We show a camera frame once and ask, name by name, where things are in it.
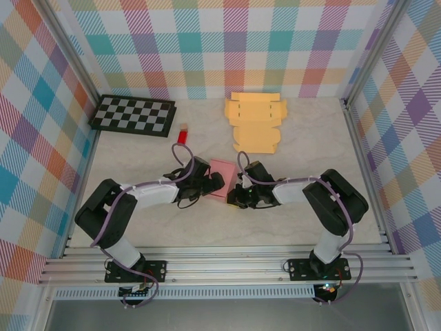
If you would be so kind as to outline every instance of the beige floor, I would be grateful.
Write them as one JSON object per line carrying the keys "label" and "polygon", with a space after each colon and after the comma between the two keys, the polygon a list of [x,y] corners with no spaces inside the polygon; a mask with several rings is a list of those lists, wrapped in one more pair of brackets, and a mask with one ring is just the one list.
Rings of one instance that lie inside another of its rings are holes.
{"label": "beige floor", "polygon": [[[224,116],[224,100],[177,101],[168,138],[102,132],[85,189],[86,200],[98,184],[112,178],[139,183],[178,168],[170,146],[180,123],[188,123],[187,145],[205,160],[236,160],[233,129]],[[353,151],[347,125],[335,98],[288,99],[288,117],[280,127],[282,141],[274,155],[251,154],[274,176],[307,177],[328,168],[339,171],[365,197],[366,187]],[[322,226],[308,203],[269,210],[239,210],[201,199],[186,210],[157,205],[132,216],[125,231],[135,246],[302,245],[317,243]],[[92,240],[75,228],[71,247]],[[359,223],[354,243],[380,243],[371,211]]]}

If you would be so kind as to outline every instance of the pink sponge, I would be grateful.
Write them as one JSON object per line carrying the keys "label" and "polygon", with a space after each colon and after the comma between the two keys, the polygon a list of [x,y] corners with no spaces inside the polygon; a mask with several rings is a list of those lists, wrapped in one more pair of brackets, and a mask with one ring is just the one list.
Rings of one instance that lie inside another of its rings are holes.
{"label": "pink sponge", "polygon": [[211,168],[211,173],[219,172],[222,175],[225,185],[220,190],[214,191],[213,193],[206,196],[206,198],[213,198],[221,202],[226,202],[227,194],[236,185],[236,179],[238,174],[237,165],[234,162],[229,162],[220,159],[212,159],[209,162]]}

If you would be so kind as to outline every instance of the plaid backdrop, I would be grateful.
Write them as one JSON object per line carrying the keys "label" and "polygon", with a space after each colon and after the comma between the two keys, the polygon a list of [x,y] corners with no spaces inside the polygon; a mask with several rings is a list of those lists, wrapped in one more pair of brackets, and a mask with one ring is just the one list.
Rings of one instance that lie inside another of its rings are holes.
{"label": "plaid backdrop", "polygon": [[68,0],[62,12],[57,1],[98,88],[163,99],[336,96],[374,8],[386,2]]}
{"label": "plaid backdrop", "polygon": [[0,0],[0,330],[23,330],[62,244],[93,132],[88,96],[30,0]]}
{"label": "plaid backdrop", "polygon": [[441,1],[413,0],[354,109],[389,227],[400,253],[414,257],[427,317],[438,322],[440,64]]}

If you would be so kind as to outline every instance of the metal base plate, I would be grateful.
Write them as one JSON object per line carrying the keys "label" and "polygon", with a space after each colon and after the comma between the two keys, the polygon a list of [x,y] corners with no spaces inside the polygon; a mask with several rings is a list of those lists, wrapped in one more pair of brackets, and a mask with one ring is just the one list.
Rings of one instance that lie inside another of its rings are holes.
{"label": "metal base plate", "polygon": [[[319,278],[309,266],[309,259],[290,259],[287,269],[291,281],[317,281]],[[332,269],[322,278],[325,281],[348,281],[351,279],[351,270],[347,259],[339,258]]]}
{"label": "metal base plate", "polygon": [[[145,267],[145,273],[152,275],[159,283],[163,283],[165,281],[165,275],[167,273],[167,261],[145,261],[143,266]],[[104,282],[143,283],[144,277],[137,274],[132,274],[131,272],[118,267],[113,261],[111,261],[106,266]]]}

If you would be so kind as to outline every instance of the black and white checkerboard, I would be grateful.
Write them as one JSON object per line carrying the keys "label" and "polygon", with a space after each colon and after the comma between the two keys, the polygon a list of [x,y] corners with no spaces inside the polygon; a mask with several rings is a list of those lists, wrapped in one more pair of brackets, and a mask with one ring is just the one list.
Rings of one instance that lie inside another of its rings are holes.
{"label": "black and white checkerboard", "polygon": [[174,101],[103,95],[89,124],[92,129],[168,137]]}

